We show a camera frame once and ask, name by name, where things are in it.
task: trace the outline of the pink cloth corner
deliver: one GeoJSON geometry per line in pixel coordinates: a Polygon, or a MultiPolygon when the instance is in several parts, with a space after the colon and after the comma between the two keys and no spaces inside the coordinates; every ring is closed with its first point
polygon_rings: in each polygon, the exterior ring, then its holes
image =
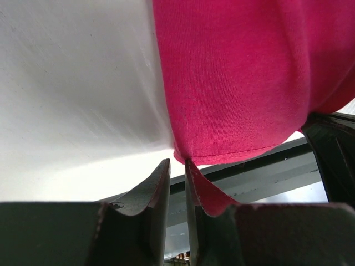
{"type": "Polygon", "coordinates": [[[353,0],[153,4],[180,162],[258,156],[355,97],[353,0]]]}

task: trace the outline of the white surface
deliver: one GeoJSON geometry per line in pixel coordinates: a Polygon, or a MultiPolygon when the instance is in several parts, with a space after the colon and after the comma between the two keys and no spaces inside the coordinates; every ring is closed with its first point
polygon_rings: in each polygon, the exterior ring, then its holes
{"type": "Polygon", "coordinates": [[[355,99],[353,99],[350,103],[341,108],[338,112],[341,112],[343,114],[355,115],[355,99]]]}
{"type": "Polygon", "coordinates": [[[0,114],[0,201],[134,187],[173,155],[151,1],[1,0],[0,114]]]}

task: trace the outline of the black plastic part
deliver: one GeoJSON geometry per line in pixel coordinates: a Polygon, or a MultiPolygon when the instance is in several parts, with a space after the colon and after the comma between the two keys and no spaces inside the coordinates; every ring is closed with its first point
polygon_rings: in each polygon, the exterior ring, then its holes
{"type": "Polygon", "coordinates": [[[355,265],[355,211],[343,203],[240,204],[186,162],[192,266],[355,265]]]}
{"type": "Polygon", "coordinates": [[[355,116],[313,114],[302,131],[316,157],[329,201],[355,207],[355,116]]]}
{"type": "Polygon", "coordinates": [[[164,160],[113,204],[1,203],[0,265],[162,265],[169,187],[164,160]]]}

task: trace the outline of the white wall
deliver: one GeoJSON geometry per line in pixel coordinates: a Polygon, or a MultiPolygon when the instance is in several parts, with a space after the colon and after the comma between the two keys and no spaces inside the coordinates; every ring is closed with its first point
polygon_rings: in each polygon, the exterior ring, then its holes
{"type": "Polygon", "coordinates": [[[172,155],[150,3],[0,1],[0,201],[98,200],[172,155]]]}

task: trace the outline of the pink shirt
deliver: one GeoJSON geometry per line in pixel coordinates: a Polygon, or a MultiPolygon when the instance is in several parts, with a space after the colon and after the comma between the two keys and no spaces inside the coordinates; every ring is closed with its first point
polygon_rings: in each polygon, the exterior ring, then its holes
{"type": "Polygon", "coordinates": [[[153,0],[175,157],[245,160],[355,97],[354,0],[153,0]]]}

